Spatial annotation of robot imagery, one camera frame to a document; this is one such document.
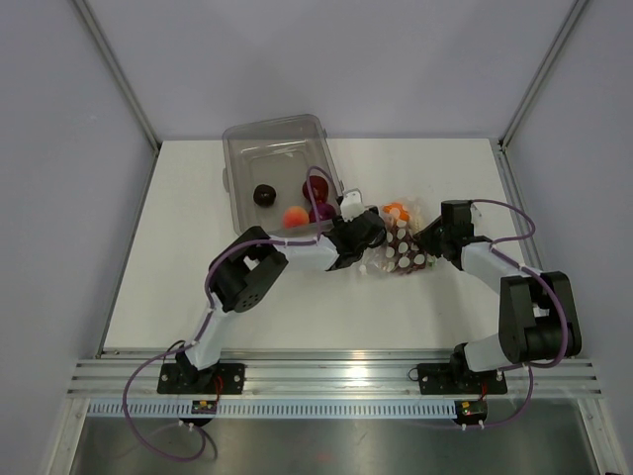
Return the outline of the fake peach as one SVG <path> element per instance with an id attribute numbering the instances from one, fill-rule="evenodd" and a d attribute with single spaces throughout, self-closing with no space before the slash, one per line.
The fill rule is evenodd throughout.
<path id="1" fill-rule="evenodd" d="M 289 207 L 282 217 L 282 225 L 284 229 L 306 226 L 310 222 L 311 219 L 308 211 L 301 206 Z"/>

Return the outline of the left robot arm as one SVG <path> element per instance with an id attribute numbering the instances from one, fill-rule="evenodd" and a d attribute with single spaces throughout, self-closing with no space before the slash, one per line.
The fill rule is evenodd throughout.
<path id="1" fill-rule="evenodd" d="M 376 207 L 349 220 L 336 217 L 320 237 L 286 238 L 249 228 L 212 261 L 204 283 L 210 309 L 191 341 L 161 367 L 160 394 L 217 394 L 241 390 L 228 381 L 234 364 L 220 362 L 227 324 L 260 304 L 285 271 L 336 271 L 358 262 L 386 238 Z"/>

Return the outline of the fake orange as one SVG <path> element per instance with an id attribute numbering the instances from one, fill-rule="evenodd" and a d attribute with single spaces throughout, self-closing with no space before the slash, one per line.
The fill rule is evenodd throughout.
<path id="1" fill-rule="evenodd" d="M 410 219 L 407 206 L 401 202 L 388 203 L 382 207 L 382 210 L 384 213 L 397 221 L 404 221 L 407 223 Z"/>

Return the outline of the fake purple onion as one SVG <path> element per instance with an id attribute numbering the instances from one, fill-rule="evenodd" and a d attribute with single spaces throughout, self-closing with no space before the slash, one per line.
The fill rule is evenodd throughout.
<path id="1" fill-rule="evenodd" d="M 311 207 L 309 211 L 311 223 L 315 223 L 317 220 L 321 222 L 332 220 L 335 216 L 336 209 L 329 203 L 317 203 L 314 207 Z"/>

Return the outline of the clear zip top bag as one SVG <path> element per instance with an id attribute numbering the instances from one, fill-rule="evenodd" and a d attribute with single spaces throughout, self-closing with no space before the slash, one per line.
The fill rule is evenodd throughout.
<path id="1" fill-rule="evenodd" d="M 378 210 L 385 224 L 385 237 L 380 245 L 364 253 L 358 265 L 360 274 L 410 275 L 433 269 L 437 258 L 414 241 L 414 235 L 429 224 L 422 200 L 406 196 L 382 204 Z"/>

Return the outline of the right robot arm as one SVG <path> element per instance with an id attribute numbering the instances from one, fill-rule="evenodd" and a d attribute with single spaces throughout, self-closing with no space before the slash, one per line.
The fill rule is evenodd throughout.
<path id="1" fill-rule="evenodd" d="M 498 205 L 517 213 L 528 232 L 498 239 L 478 236 L 472 216 L 475 204 Z M 448 376 L 458 391 L 473 391 L 483 382 L 484 372 L 523 364 L 550 368 L 582 350 L 569 277 L 521 264 L 497 248 L 502 242 L 528 239 L 534 233 L 534 222 L 521 210 L 496 200 L 476 199 L 442 202 L 440 216 L 414 236 L 427 254 L 479 279 L 499 298 L 497 332 L 454 350 L 455 362 Z"/>

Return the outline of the fake dark red apple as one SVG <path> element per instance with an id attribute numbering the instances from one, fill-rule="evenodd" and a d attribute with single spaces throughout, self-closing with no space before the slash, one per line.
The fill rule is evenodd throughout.
<path id="1" fill-rule="evenodd" d="M 325 203 L 329 196 L 328 182 L 321 176 L 311 176 L 303 183 L 302 193 L 308 201 L 314 198 L 317 203 Z"/>

